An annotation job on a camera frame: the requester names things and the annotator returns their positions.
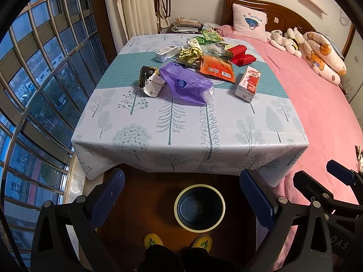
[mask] tablecloth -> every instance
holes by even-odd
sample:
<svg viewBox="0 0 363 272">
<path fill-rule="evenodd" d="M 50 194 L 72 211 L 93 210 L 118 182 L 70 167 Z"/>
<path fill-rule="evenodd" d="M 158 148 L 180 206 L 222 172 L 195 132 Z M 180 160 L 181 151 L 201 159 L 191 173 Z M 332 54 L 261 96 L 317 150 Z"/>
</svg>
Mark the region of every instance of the tablecloth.
<svg viewBox="0 0 363 272">
<path fill-rule="evenodd" d="M 91 95 L 72 136 L 89 179 L 120 163 L 146 172 L 207 172 L 239 175 L 258 169 L 275 187 L 308 146 L 299 117 L 276 76 L 247 41 L 262 75 L 251 103 L 234 95 L 237 84 L 212 79 L 215 101 L 186 105 L 163 87 L 157 98 L 138 87 L 143 65 L 160 68 L 155 51 L 182 45 L 193 35 L 132 38 L 109 66 Z M 247 66 L 233 64 L 237 83 Z"/>
</svg>

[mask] foot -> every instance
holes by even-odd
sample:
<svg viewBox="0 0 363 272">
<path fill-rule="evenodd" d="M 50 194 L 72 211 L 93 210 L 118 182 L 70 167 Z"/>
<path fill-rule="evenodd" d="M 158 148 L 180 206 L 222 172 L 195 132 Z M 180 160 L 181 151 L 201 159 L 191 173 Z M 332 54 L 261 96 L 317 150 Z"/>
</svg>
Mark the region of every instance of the foot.
<svg viewBox="0 0 363 272">
<path fill-rule="evenodd" d="M 212 238 L 207 234 L 203 234 L 194 241 L 192 248 L 194 247 L 204 248 L 209 252 L 212 248 Z"/>
<path fill-rule="evenodd" d="M 144 246 L 148 249 L 152 245 L 163 245 L 163 242 L 161 241 L 160 237 L 157 236 L 155 233 L 149 233 L 145 235 L 144 238 Z"/>
</svg>

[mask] curtain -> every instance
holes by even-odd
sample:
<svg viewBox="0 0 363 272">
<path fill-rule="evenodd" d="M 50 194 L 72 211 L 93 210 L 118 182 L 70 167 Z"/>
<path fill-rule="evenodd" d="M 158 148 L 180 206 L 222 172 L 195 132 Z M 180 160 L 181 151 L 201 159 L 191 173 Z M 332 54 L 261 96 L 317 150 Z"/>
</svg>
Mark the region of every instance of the curtain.
<svg viewBox="0 0 363 272">
<path fill-rule="evenodd" d="M 105 0 L 117 52 L 134 36 L 157 34 L 154 0 Z"/>
</svg>

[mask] pink pillow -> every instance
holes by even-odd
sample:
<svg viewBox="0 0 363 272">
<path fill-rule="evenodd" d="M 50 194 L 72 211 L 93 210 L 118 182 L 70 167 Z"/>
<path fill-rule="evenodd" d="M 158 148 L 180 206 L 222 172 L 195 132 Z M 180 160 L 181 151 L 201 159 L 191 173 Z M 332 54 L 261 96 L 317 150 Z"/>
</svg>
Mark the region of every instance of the pink pillow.
<svg viewBox="0 0 363 272">
<path fill-rule="evenodd" d="M 235 33 L 238 35 L 254 38 L 266 43 L 266 21 L 266 13 L 233 4 L 233 26 Z"/>
</svg>

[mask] shelf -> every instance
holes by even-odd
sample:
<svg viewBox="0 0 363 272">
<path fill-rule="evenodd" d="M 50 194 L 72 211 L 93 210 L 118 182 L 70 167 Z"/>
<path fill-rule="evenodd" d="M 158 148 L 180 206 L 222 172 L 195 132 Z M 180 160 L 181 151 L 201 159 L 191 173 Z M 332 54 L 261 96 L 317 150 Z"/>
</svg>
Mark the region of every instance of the shelf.
<svg viewBox="0 0 363 272">
<path fill-rule="evenodd" d="M 317 10 L 319 10 L 322 14 L 328 15 L 324 10 L 322 10 L 313 0 L 305 0 L 312 6 L 314 6 Z"/>
</svg>

